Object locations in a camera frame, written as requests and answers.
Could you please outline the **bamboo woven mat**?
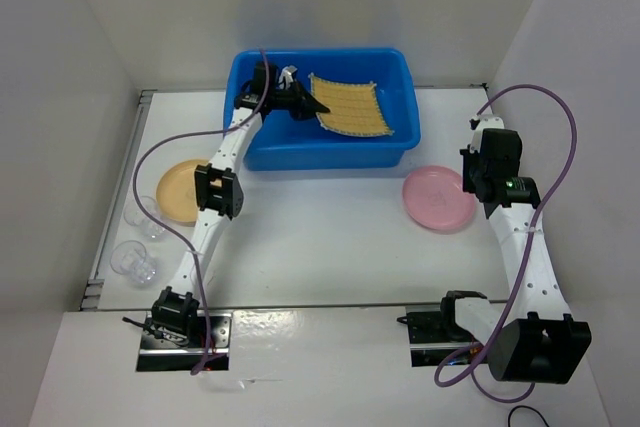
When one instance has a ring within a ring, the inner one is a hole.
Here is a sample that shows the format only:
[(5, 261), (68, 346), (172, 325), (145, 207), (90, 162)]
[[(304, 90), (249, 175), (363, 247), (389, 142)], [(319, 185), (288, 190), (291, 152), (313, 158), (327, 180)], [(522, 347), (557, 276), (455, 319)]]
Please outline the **bamboo woven mat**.
[(342, 83), (309, 75), (311, 95), (329, 112), (317, 113), (321, 127), (329, 132), (356, 138), (391, 136), (377, 97), (377, 84)]

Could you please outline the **pink plastic plate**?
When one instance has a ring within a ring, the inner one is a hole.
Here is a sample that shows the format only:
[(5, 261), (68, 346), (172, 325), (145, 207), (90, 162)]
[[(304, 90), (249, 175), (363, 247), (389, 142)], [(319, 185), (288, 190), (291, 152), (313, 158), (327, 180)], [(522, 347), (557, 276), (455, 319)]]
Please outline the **pink plastic plate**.
[(402, 201), (415, 223), (439, 233), (465, 228), (476, 210), (474, 197), (462, 189), (462, 177), (438, 165), (412, 171), (403, 182)]

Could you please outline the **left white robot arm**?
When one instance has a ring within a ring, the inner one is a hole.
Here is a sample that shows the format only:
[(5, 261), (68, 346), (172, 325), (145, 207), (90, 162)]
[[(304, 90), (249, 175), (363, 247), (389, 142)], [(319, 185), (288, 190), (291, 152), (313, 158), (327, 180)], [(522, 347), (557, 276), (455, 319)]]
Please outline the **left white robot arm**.
[(169, 286), (151, 309), (150, 329), (184, 347), (196, 339), (213, 343), (211, 323), (199, 328), (198, 310), (205, 306), (204, 277), (226, 226), (244, 203), (239, 166), (265, 118), (274, 110), (287, 111), (295, 121), (307, 121), (329, 108), (316, 100), (297, 79), (293, 65), (282, 69), (257, 62), (253, 77), (234, 98), (232, 119), (221, 132), (222, 142), (213, 157), (194, 171), (197, 218), (186, 253)]

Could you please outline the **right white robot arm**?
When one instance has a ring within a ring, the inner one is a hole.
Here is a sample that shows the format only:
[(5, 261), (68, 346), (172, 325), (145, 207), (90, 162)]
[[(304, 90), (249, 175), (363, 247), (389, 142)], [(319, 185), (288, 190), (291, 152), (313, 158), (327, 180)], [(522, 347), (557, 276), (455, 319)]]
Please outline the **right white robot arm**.
[(438, 328), (467, 333), (481, 346), (493, 378), (566, 384), (591, 344), (587, 322), (573, 318), (557, 284), (542, 228), (535, 181), (519, 174), (523, 144), (505, 128), (483, 128), (462, 150), (463, 190), (474, 195), (498, 241), (510, 294), (503, 309), (476, 291), (441, 300)]

